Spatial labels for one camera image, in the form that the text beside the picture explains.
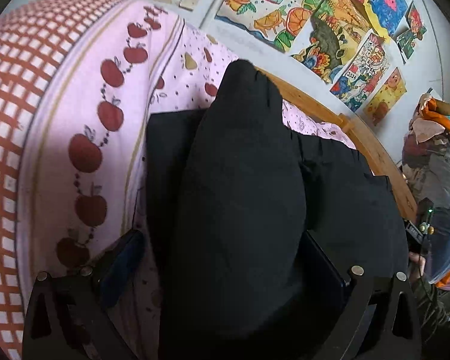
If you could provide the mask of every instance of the wooden bed frame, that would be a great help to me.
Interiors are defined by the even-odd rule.
[[[402,173],[385,151],[368,126],[357,116],[349,118],[344,114],[336,115],[306,93],[299,91],[286,81],[258,68],[279,89],[282,97],[308,116],[324,122],[334,123],[348,135],[357,150],[365,156],[374,174],[388,176],[394,190],[395,201],[403,218],[415,222],[416,202],[408,188]]]

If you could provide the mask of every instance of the silver screw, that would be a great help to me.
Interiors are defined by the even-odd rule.
[[[37,280],[38,281],[44,281],[46,278],[48,278],[48,273],[45,272],[45,271],[41,271],[37,275]]]
[[[407,279],[407,276],[403,272],[397,272],[396,276],[397,279],[400,281],[406,281]]]
[[[363,270],[363,268],[360,265],[354,265],[352,267],[352,273],[354,275],[361,276],[361,275],[363,275],[363,273],[365,273],[365,271]]]
[[[92,267],[91,266],[84,266],[82,269],[80,269],[80,274],[82,276],[90,276],[92,274]]]

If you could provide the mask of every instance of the black pants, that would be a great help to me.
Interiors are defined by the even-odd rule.
[[[340,142],[288,130],[281,107],[277,88],[236,61],[203,117],[150,119],[147,218],[164,287],[162,359],[310,352],[330,324],[304,297],[320,287],[304,280],[307,228],[371,275],[407,267],[388,179]]]

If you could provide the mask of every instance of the pink bedding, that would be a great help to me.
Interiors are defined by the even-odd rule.
[[[90,263],[144,216],[150,113],[207,108],[238,57],[144,0],[39,0],[0,19],[0,346],[19,359],[36,275]],[[354,148],[283,102],[283,123]],[[161,293],[147,249],[109,315],[156,359]]]

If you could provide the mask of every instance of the hand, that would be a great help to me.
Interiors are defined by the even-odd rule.
[[[411,262],[415,263],[415,268],[412,270],[409,278],[410,282],[414,283],[420,279],[421,276],[423,276],[423,273],[425,272],[425,263],[427,260],[425,257],[414,252],[408,252],[408,258]]]

